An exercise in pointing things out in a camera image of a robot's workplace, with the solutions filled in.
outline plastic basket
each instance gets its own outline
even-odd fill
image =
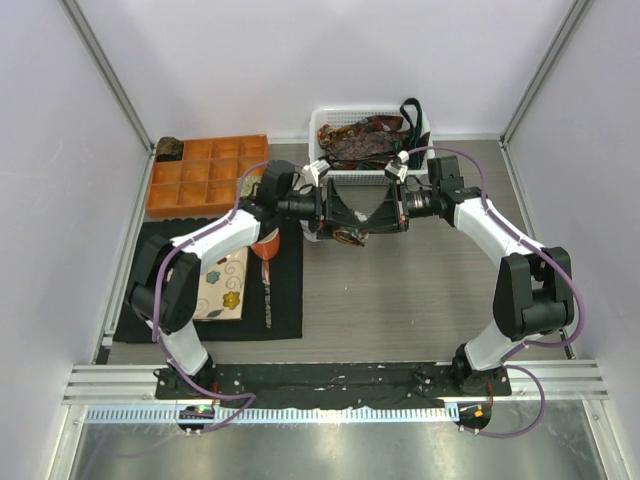
[[[415,107],[409,105],[406,107],[407,113],[416,118]],[[309,123],[309,159],[317,160],[318,157],[324,155],[324,150],[318,145],[316,134],[318,129],[325,124],[329,124],[335,129],[352,125],[365,117],[372,115],[398,115],[401,116],[400,109],[394,105],[348,105],[339,107],[323,107],[318,108],[311,114],[311,122]],[[409,122],[404,120],[402,130],[409,128]],[[422,134],[429,132],[429,120],[422,111]],[[428,145],[433,146],[431,138]],[[425,161],[420,170],[410,170],[409,175],[416,175],[422,178],[427,175],[427,158],[434,158],[433,150],[427,152]],[[382,170],[330,170],[324,177],[332,178],[336,185],[385,185],[388,183],[387,177]]]

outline metal plate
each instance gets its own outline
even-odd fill
[[[514,431],[536,415],[537,402],[494,406],[489,428]],[[86,425],[72,479],[605,479],[580,401],[548,404],[543,423],[503,441],[458,432],[450,423],[349,423],[235,426],[202,437],[176,437],[165,425]],[[99,450],[87,462],[100,439]]]

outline gray table surface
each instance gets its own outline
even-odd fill
[[[524,222],[497,141],[440,143],[476,155],[500,212]],[[272,159],[300,161],[307,145],[275,145]],[[475,167],[460,159],[466,185]],[[371,213],[384,188],[343,187],[347,204]],[[371,236],[365,248],[337,242],[304,245],[303,338],[204,342],[218,362],[367,362],[450,360],[455,349],[492,321],[497,270],[466,235],[437,218],[408,232]],[[561,349],[531,348],[517,359],[562,359]],[[157,345],[114,343],[110,364],[159,364]]]

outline black cloth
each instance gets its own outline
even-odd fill
[[[186,235],[210,223],[208,219],[177,219],[147,222],[142,225],[134,264],[144,241],[161,235],[172,238]],[[202,341],[280,340],[302,337],[302,229],[300,222],[285,220],[280,227],[280,250],[270,260],[272,325],[265,323],[262,261],[249,249],[242,320],[194,322]],[[151,329],[133,310],[122,305],[120,320],[113,336],[116,342],[151,343]]]

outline brown object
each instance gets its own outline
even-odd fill
[[[266,162],[266,135],[185,140],[182,160],[156,163],[147,195],[153,218],[226,213],[233,206],[237,180]],[[264,169],[252,172],[260,176]]]
[[[182,160],[184,143],[173,137],[162,137],[156,145],[156,162]]]

